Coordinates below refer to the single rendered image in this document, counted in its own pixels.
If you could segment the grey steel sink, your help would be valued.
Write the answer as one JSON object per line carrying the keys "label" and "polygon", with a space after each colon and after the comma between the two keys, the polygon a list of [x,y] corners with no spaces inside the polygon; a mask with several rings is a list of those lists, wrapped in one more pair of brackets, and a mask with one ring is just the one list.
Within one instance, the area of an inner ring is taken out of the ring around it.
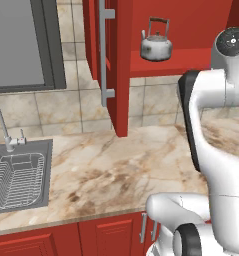
{"label": "grey steel sink", "polygon": [[0,144],[0,159],[2,156],[26,154],[26,153],[41,153],[45,158],[44,180],[43,180],[42,191],[39,199],[35,203],[28,206],[22,206],[22,207],[11,208],[11,209],[2,209],[0,210],[0,213],[6,213],[6,212],[12,212],[12,211],[18,211],[18,210],[27,210],[31,208],[44,207],[48,205],[52,149],[53,149],[52,139],[27,142],[25,145],[16,146],[15,150],[11,153],[9,153],[6,150],[6,146],[4,144]]}

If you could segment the silver sink tap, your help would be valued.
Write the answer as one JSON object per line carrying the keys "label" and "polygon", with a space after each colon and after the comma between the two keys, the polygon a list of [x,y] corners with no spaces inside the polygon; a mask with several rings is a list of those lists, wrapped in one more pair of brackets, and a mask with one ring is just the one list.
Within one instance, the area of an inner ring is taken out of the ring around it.
{"label": "silver sink tap", "polygon": [[21,137],[20,138],[16,138],[16,139],[12,139],[11,136],[9,135],[7,128],[6,128],[6,124],[2,115],[2,111],[0,109],[0,123],[1,123],[1,127],[4,133],[4,140],[5,140],[5,146],[6,146],[6,150],[11,153],[15,150],[15,147],[18,145],[25,145],[27,143],[27,139],[24,137],[24,133],[21,130]]}

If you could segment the grey metal kettle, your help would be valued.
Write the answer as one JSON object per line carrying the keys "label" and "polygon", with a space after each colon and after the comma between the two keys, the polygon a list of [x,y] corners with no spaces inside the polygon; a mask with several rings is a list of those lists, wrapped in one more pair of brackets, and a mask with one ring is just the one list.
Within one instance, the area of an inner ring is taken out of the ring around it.
{"label": "grey metal kettle", "polygon": [[168,39],[169,32],[169,20],[159,17],[149,17],[149,25],[153,22],[162,22],[166,24],[165,34],[160,35],[156,32],[154,35],[151,34],[151,29],[148,29],[148,34],[145,31],[141,31],[141,45],[140,45],[140,56],[142,59],[151,62],[166,61],[171,58],[172,54],[172,42]]}

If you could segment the red base cabinet door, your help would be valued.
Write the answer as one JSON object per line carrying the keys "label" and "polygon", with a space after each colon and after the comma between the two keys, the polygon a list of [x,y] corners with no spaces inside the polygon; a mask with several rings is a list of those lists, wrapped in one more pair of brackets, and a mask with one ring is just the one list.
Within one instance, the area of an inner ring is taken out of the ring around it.
{"label": "red base cabinet door", "polygon": [[78,225],[2,235],[0,256],[82,256]]}
{"label": "red base cabinet door", "polygon": [[82,256],[144,256],[142,219],[135,212],[80,222]]}

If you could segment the grey framed window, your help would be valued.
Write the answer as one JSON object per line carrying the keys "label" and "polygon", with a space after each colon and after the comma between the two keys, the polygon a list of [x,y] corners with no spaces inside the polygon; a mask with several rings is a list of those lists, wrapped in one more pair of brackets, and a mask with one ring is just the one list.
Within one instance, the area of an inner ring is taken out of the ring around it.
{"label": "grey framed window", "polygon": [[0,0],[0,93],[65,87],[56,0]]}

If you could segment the red wall cabinet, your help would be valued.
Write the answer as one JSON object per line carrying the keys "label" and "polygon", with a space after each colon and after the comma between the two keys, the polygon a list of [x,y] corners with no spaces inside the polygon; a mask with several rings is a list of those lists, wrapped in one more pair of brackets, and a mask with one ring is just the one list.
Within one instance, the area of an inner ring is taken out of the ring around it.
{"label": "red wall cabinet", "polygon": [[[216,36],[233,26],[239,26],[239,0],[133,0],[130,75],[179,75],[207,69]],[[171,58],[142,59],[142,31],[167,33],[173,44]]]}

